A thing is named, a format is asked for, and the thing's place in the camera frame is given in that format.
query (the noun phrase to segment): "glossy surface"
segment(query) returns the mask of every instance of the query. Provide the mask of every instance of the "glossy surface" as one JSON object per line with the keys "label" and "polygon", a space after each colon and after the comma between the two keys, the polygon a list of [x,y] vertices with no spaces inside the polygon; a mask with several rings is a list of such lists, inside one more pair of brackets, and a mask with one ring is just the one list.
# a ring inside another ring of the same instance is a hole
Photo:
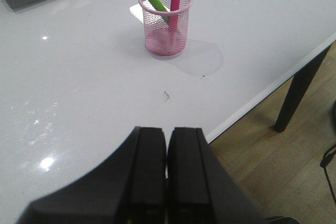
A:
{"label": "glossy surface", "polygon": [[208,141],[336,39],[334,0],[194,0],[187,50],[154,59],[138,0],[0,3],[0,223],[87,173],[136,125]]}

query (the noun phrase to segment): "cable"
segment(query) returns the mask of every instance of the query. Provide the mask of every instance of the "cable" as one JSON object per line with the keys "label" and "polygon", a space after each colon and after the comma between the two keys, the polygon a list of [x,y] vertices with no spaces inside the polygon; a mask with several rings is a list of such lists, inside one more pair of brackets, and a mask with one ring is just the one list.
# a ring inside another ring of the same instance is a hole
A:
{"label": "cable", "polygon": [[336,204],[336,197],[335,197],[335,194],[334,194],[334,190],[332,189],[332,185],[330,183],[330,179],[329,179],[329,176],[328,176],[327,169],[323,168],[323,170],[324,170],[324,174],[326,175],[326,178],[327,178],[327,181],[328,181],[328,185],[329,185],[329,188],[330,188],[330,191],[331,191],[332,198],[333,198],[333,200]]}
{"label": "cable", "polygon": [[[334,106],[333,106],[333,122],[334,122],[334,128],[335,128],[335,132],[336,132],[336,101],[334,103]],[[329,188],[330,188],[330,192],[331,192],[331,195],[332,195],[332,198],[335,202],[335,205],[336,205],[336,197],[335,197],[335,193],[332,189],[332,185],[331,185],[331,182],[330,182],[330,178],[329,178],[329,175],[328,175],[328,172],[327,172],[327,165],[332,161],[332,159],[334,158],[334,155],[336,154],[336,150],[333,151],[332,153],[330,153],[333,149],[336,148],[336,144],[334,144],[332,147],[330,147],[326,152],[325,154],[323,155],[323,158],[322,158],[322,161],[320,163],[320,166],[323,168],[324,170],[324,174],[326,175],[326,179],[328,181],[328,185],[329,185]]]}

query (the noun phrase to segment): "wood floorboard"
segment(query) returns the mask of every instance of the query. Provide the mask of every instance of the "wood floorboard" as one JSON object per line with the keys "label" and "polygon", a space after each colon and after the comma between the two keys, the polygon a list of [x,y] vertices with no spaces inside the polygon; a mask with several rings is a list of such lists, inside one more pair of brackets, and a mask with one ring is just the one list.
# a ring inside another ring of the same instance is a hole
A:
{"label": "wood floorboard", "polygon": [[[336,100],[336,44],[286,130],[276,133],[272,126],[290,81],[220,135],[211,147],[265,217],[292,216],[306,224],[336,224],[336,206],[319,166],[323,153],[336,143],[331,119]],[[336,160],[328,171],[336,188]]]}

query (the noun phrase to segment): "desk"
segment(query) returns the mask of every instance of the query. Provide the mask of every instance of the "desk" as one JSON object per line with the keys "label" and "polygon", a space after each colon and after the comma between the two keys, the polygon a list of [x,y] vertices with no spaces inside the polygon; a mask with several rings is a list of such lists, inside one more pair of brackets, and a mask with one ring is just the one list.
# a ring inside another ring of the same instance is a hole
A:
{"label": "desk", "polygon": [[96,167],[135,125],[210,142],[336,40],[334,0],[194,0],[188,49],[156,60],[137,0],[0,3],[0,223]]}

